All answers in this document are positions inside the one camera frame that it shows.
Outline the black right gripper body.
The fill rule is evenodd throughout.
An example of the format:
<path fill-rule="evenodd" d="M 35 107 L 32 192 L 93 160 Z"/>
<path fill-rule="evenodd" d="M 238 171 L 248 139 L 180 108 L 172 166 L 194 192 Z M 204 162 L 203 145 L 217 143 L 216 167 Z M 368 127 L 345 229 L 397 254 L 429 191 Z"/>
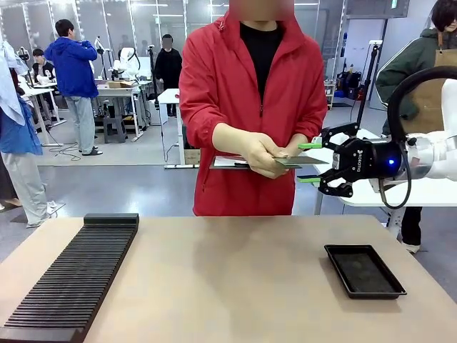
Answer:
<path fill-rule="evenodd" d="M 400 174 L 402 162 L 394 141 L 350 138 L 333 151 L 331 171 L 336 179 L 388 179 Z"/>

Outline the person's left hand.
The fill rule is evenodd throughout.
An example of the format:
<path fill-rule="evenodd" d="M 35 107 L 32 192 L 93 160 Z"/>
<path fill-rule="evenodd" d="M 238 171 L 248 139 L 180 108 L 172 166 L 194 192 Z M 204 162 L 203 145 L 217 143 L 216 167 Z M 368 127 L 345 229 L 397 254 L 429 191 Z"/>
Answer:
<path fill-rule="evenodd" d="M 308 138 L 303 134 L 294 134 L 285 148 L 288 156 L 298 156 L 303 150 L 299 148 L 301 144 L 307 144 Z"/>

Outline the person's right hand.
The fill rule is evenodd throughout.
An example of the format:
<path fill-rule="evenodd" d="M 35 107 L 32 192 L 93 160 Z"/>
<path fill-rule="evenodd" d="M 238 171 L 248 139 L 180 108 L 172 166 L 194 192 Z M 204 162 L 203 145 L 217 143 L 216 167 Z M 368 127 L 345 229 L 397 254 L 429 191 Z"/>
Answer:
<path fill-rule="evenodd" d="M 246 132 L 243 135 L 241 156 L 250 169 L 269 179 L 277 179 L 289 172 L 276 158 L 288 155 L 266 134 Z"/>

